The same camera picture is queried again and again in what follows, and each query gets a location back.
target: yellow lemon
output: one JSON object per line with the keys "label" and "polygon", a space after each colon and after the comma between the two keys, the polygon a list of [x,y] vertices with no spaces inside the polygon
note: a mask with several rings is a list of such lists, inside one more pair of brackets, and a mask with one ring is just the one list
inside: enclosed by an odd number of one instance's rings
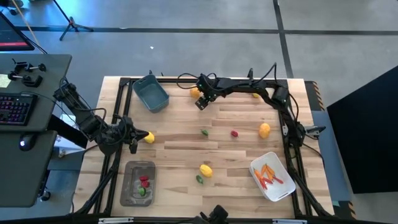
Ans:
{"label": "yellow lemon", "polygon": [[148,136],[146,136],[145,138],[144,138],[144,140],[145,140],[145,142],[147,142],[147,143],[149,143],[149,144],[152,144],[152,143],[154,143],[154,141],[155,141],[155,136],[154,136],[154,134],[152,134],[150,131],[148,131]]}
{"label": "yellow lemon", "polygon": [[189,89],[189,92],[190,92],[192,98],[197,99],[200,97],[200,91],[197,87]]}
{"label": "yellow lemon", "polygon": [[263,123],[260,125],[259,129],[259,135],[261,138],[266,139],[269,136],[269,133],[271,132],[271,127],[267,123]]}
{"label": "yellow lemon", "polygon": [[213,171],[208,165],[200,165],[200,172],[205,176],[205,177],[212,177],[213,176]]}

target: desk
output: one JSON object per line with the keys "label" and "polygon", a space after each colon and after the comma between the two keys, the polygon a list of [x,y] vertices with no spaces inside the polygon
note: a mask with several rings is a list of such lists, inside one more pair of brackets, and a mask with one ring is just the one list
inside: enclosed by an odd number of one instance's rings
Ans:
{"label": "desk", "polygon": [[[43,81],[37,88],[27,87],[20,80],[11,81],[1,93],[38,93],[36,105],[27,126],[0,125],[0,207],[30,207],[36,201],[47,171],[57,133],[79,146],[86,146],[86,138],[81,132],[70,127],[52,115],[55,103],[53,93],[59,88],[60,80],[66,75],[71,55],[50,54],[0,54],[0,74],[8,74],[17,62],[28,62],[33,66],[44,63],[46,72],[34,70],[20,75],[41,75]],[[27,151],[19,149],[20,136],[24,132],[37,132],[35,146]]]}
{"label": "desk", "polygon": [[[20,93],[22,91],[32,91],[44,95],[53,101],[54,91],[59,88],[60,80],[65,77],[68,72],[71,55],[50,55],[50,54],[0,54],[0,74],[7,75],[14,70],[14,59],[16,62],[28,62],[33,66],[44,63],[47,67],[46,72],[34,70],[32,73],[21,72],[19,75],[31,75],[36,77],[41,75],[43,77],[42,83],[37,88],[27,87],[20,80],[11,81],[7,88],[0,88],[2,93]],[[0,131],[44,131],[49,124],[52,111],[54,109],[54,102],[42,98],[38,98],[35,108],[32,111],[27,126],[10,126],[0,125]]]}
{"label": "desk", "polygon": [[[109,111],[107,123],[111,122],[119,80],[120,77],[105,77],[103,80],[97,107]],[[287,82],[300,107],[299,121],[306,126],[312,125],[304,81],[290,79]],[[155,134],[155,143],[140,141],[137,154],[130,154],[128,147],[123,147],[111,215],[194,217],[200,212],[209,214],[215,205],[220,204],[231,218],[293,218],[291,197],[279,202],[266,200],[248,169],[252,160],[271,151],[285,164],[277,111],[248,93],[220,97],[200,111],[194,105],[195,100],[190,97],[189,90],[180,89],[175,83],[161,84],[170,95],[170,104],[160,113],[148,112],[136,94],[132,94],[129,116],[136,128]],[[126,89],[120,113],[124,109]],[[269,123],[272,130],[266,140],[260,139],[257,133],[263,122]],[[202,135],[201,129],[207,129],[209,136]],[[237,139],[231,138],[232,129],[239,133]],[[316,141],[306,138],[305,143],[319,150]],[[73,199],[76,209],[87,201],[98,185],[103,157],[98,148],[85,154]],[[325,210],[333,214],[322,160],[305,147],[302,148],[302,159],[309,189]],[[156,164],[154,203],[149,207],[122,207],[119,201],[126,163],[139,160]],[[205,185],[201,186],[195,176],[203,163],[213,168],[214,176],[205,179]],[[109,184],[104,190],[101,210],[106,204],[108,189]],[[304,213],[301,190],[297,192]]]}

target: small green object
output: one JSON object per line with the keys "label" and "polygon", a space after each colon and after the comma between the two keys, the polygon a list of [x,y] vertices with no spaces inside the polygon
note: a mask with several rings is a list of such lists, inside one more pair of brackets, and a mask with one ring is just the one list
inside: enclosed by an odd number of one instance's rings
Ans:
{"label": "small green object", "polygon": [[202,134],[204,134],[205,136],[209,136],[209,132],[207,132],[207,130],[202,129],[200,130]]}
{"label": "small green object", "polygon": [[203,178],[200,175],[197,175],[197,181],[199,184],[203,184]]}
{"label": "small green object", "polygon": [[143,188],[143,187],[140,187],[140,188],[138,188],[138,192],[139,192],[139,195],[141,195],[141,197],[143,197],[147,193],[147,190],[145,190],[145,188]]}

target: tripod stand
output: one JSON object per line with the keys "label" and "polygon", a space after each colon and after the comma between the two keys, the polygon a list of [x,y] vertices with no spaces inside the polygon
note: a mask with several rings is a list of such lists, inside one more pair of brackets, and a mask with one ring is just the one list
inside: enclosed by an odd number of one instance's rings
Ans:
{"label": "tripod stand", "polygon": [[90,32],[93,32],[93,31],[94,31],[93,28],[90,28],[90,27],[86,27],[86,26],[82,26],[82,25],[76,24],[76,23],[75,23],[75,20],[73,19],[72,16],[68,18],[68,16],[67,16],[67,15],[65,14],[65,12],[62,10],[62,8],[60,7],[60,5],[58,4],[58,2],[57,2],[56,0],[53,0],[53,2],[57,5],[57,7],[59,8],[59,10],[60,10],[61,13],[63,14],[63,16],[64,16],[64,17],[67,19],[67,21],[69,22],[67,28],[65,29],[65,31],[63,31],[63,34],[62,34],[61,37],[60,37],[60,41],[62,41],[62,39],[63,39],[63,37],[65,36],[65,34],[67,34],[67,32],[68,32],[71,28],[75,29],[75,32],[79,32],[78,28],[86,29],[86,30],[88,30],[88,31],[90,31]]}

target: blue plastic bin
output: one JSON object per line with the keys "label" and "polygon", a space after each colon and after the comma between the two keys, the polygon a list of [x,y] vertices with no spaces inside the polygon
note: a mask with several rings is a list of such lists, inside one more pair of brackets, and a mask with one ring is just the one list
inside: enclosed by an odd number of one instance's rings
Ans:
{"label": "blue plastic bin", "polygon": [[147,75],[134,82],[132,88],[146,108],[152,113],[157,113],[169,105],[169,95],[154,75]]}

